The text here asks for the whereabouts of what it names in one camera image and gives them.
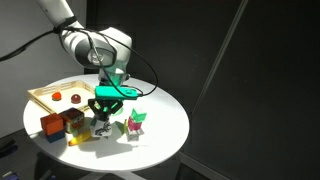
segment round white table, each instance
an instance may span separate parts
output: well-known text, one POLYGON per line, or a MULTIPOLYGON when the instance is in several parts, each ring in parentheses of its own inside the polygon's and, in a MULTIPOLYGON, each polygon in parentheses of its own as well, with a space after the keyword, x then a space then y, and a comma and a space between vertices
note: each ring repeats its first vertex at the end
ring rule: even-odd
MULTIPOLYGON (((81 80, 92 87, 98 85, 98 75, 80 75, 56 81, 50 85, 81 80)), ((154 86, 130 78, 124 84, 149 92, 154 86)), ((23 121, 31 139, 54 159, 75 168, 99 172, 136 171, 157 165, 174 155, 185 143, 189 133, 189 120, 184 108, 170 94, 157 88, 152 94, 137 100, 125 100, 123 111, 110 117, 112 135, 108 138, 92 138, 76 146, 68 146, 70 135, 49 143, 41 129, 40 118, 49 113, 29 101, 25 107, 23 121), (128 142, 116 124, 124 123, 132 108, 143 108, 147 113, 142 123, 143 135, 139 141, 128 142)), ((93 112, 87 110, 90 119, 93 112)))

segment black wall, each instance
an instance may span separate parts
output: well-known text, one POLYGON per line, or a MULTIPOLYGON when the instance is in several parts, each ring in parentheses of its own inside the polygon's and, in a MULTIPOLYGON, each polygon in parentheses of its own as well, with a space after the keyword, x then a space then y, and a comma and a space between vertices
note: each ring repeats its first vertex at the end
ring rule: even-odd
MULTIPOLYGON (((190 113, 240 1, 88 1, 190 113)), ((249 1, 183 151, 232 179, 318 179, 319 1, 249 1)), ((132 57, 128 72, 153 82, 132 57)))

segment wooden tray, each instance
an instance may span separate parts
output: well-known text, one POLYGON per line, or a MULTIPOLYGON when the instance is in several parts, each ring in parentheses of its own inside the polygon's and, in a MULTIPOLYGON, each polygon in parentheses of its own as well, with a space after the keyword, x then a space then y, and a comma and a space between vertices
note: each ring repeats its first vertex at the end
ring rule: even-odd
POLYGON ((59 85, 28 90, 28 97, 42 109, 52 114, 60 113, 71 107, 84 112, 90 109, 88 106, 88 99, 95 98, 94 93, 94 88, 87 83, 83 81, 72 81, 59 85), (52 100, 52 94, 55 92, 61 93, 62 99, 60 101, 52 100), (71 96, 74 94, 79 94, 81 96, 80 103, 71 103, 71 96))

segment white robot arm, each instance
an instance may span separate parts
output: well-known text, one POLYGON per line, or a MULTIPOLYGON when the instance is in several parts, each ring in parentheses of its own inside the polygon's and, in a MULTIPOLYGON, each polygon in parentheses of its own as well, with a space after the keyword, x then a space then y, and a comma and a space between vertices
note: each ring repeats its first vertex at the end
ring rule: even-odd
POLYGON ((81 32, 65 30, 66 28, 83 29, 83 26, 75 19, 68 3, 65 0, 37 0, 37 2, 54 27, 61 30, 59 35, 62 45, 73 59, 85 68, 100 69, 99 79, 107 80, 105 71, 101 69, 103 65, 116 85, 122 84, 127 78, 126 66, 131 52, 125 46, 131 48, 132 44, 128 35, 115 28, 100 31, 100 34, 86 30, 81 32))

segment pink block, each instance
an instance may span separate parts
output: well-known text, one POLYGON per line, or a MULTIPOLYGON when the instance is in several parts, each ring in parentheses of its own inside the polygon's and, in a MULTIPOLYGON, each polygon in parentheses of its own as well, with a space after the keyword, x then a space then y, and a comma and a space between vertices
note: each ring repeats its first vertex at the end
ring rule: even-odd
POLYGON ((128 126, 129 126, 130 131, 139 130, 141 128, 141 124, 142 124, 142 122, 135 123, 133 121, 133 119, 131 118, 131 116, 129 116, 128 126))

